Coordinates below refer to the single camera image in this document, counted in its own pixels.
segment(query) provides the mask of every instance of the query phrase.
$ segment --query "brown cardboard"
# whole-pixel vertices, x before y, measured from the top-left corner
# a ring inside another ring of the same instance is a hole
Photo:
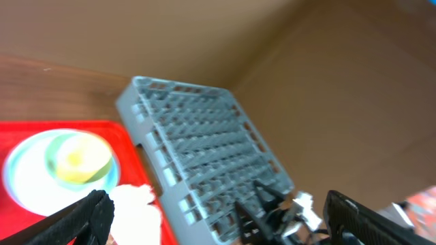
[[[435,42],[388,2],[306,7],[233,87],[318,212],[330,189],[378,209],[436,181]]]
[[[299,2],[5,0],[0,52],[219,86],[279,32]]]

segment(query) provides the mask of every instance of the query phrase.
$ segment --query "gray plastic dish rack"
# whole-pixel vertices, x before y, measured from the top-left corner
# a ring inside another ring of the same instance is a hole
[[[232,243],[236,200],[264,215],[254,180],[283,193],[294,188],[226,89],[136,76],[116,106],[153,166],[159,200],[180,244]]]

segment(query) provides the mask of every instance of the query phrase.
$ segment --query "wooden table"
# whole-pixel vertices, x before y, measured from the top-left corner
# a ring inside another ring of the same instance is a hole
[[[130,78],[0,55],[0,120],[113,120]],[[161,189],[137,147],[158,195]]]

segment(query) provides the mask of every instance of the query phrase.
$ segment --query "white cloth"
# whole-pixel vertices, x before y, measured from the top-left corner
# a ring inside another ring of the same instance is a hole
[[[161,244],[161,212],[150,204],[155,200],[150,186],[124,184],[109,197],[115,205],[110,234],[118,245]]]

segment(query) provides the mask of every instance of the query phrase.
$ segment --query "white plate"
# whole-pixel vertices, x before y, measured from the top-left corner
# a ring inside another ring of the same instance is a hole
[[[19,143],[6,158],[4,186],[11,198],[26,210],[50,216],[86,197],[94,189],[109,193],[118,184],[116,161],[102,179],[82,185],[61,183],[48,173],[45,162],[47,146],[56,136],[71,132],[77,131],[54,129],[38,133]]]

